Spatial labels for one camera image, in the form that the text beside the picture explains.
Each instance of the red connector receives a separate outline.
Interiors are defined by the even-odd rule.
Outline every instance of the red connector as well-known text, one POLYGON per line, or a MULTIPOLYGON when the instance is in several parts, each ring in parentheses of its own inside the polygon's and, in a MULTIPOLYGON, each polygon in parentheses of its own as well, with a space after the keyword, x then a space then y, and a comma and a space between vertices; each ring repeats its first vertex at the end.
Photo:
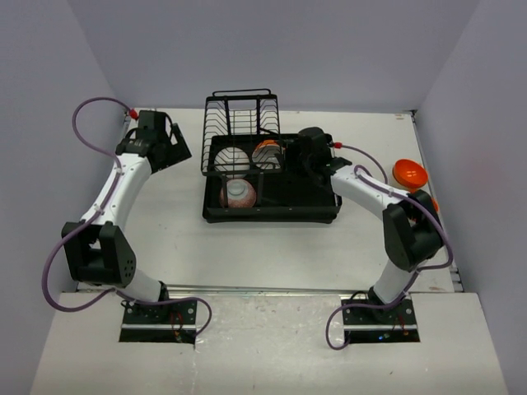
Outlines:
POLYGON ((139 119, 139 114, 135 109, 131 109, 128 112, 128 115, 130 115, 130 118, 133 119, 134 121, 137 121, 139 119))

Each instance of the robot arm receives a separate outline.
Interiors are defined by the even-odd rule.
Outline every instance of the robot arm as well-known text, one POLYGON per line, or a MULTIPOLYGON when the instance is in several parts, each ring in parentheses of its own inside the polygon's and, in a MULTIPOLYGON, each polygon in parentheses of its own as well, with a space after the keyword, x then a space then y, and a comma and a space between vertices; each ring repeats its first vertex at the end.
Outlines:
POLYGON ((170 135, 167 134, 167 119, 161 112, 139 113, 138 127, 117 145, 121 168, 114 165, 105 186, 81 220, 64 225, 63 237, 100 212, 87 228, 64 245, 73 280, 113 286, 135 300, 167 299, 164 284, 137 269, 135 254, 123 234, 133 202, 148 178, 191 156, 177 124, 171 125, 170 135), (104 205, 116 174, 119 180, 104 205))
POLYGON ((410 282, 418 265, 432 258, 443 246, 433 224, 414 205, 397 196, 406 196, 425 207, 439 222, 430 195, 419 190, 408 193, 372 178, 352 163, 333 157, 329 142, 320 128, 299 132, 301 163, 307 174, 322 188, 331 188, 343 198, 383 221, 388 262, 379 280, 370 289, 371 300, 394 302, 410 282))

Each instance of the wire rack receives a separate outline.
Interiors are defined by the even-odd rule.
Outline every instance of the wire rack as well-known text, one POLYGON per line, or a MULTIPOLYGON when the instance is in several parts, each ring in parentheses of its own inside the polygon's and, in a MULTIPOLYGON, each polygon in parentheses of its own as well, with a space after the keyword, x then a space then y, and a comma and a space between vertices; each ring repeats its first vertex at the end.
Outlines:
POLYGON ((269 89, 216 91, 207 98, 203 175, 278 173, 283 162, 278 100, 269 89))

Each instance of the rack handle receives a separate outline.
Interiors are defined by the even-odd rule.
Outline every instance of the rack handle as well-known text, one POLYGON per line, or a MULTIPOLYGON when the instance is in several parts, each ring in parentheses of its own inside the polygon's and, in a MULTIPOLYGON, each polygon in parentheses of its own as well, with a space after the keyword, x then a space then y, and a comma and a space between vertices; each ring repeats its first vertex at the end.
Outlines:
POLYGON ((266 91, 268 95, 271 95, 271 90, 268 88, 261 88, 261 89, 234 89, 233 91, 214 91, 212 93, 213 96, 225 96, 225 95, 219 95, 220 93, 240 93, 240 92, 259 92, 259 91, 266 91))

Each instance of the black dish rack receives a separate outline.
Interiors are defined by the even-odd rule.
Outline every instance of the black dish rack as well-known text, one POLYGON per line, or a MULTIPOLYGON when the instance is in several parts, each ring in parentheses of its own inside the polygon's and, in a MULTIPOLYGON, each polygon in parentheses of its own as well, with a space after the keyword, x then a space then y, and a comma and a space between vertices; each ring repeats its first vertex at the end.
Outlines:
POLYGON ((304 221, 331 223, 342 199, 317 187, 307 175, 289 171, 294 150, 288 145, 296 134, 282 135, 278 100, 269 89, 216 91, 205 104, 203 123, 202 174, 207 177, 203 218, 209 223, 226 221, 304 221), (253 158, 258 144, 277 143, 274 157, 253 158), (233 165, 217 165, 215 159, 225 148, 241 149, 248 160, 233 165), (256 191, 250 208, 224 207, 220 192, 234 174, 244 175, 256 191))

